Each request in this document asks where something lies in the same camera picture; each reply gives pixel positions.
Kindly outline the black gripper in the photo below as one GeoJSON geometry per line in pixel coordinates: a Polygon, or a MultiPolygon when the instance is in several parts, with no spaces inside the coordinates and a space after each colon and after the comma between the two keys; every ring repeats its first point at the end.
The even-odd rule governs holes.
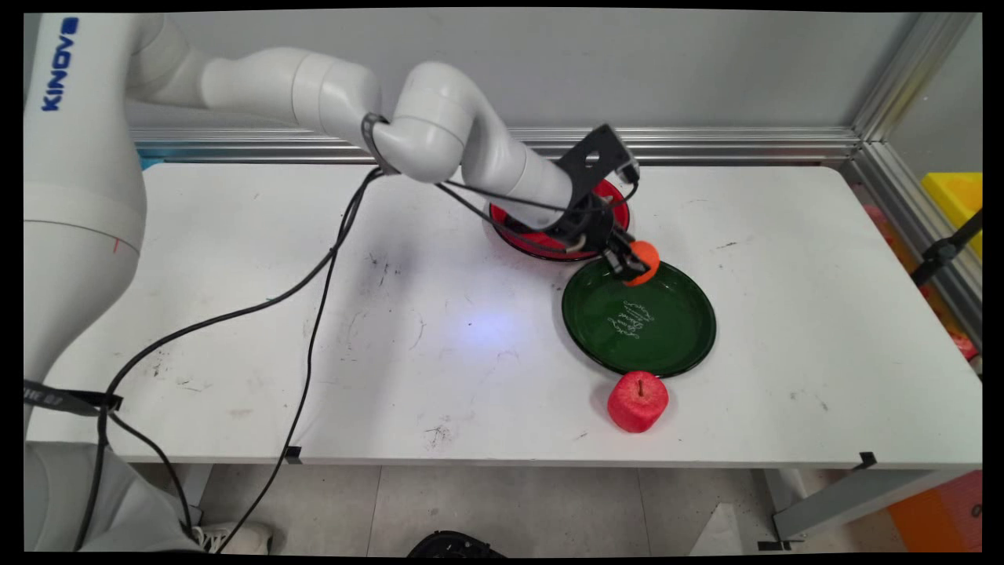
{"type": "Polygon", "coordinates": [[[649,264],[634,251],[635,237],[614,227],[613,204],[613,197],[589,195],[549,228],[547,236],[564,253],[602,255],[614,279],[624,285],[642,285],[649,280],[649,264]]]}

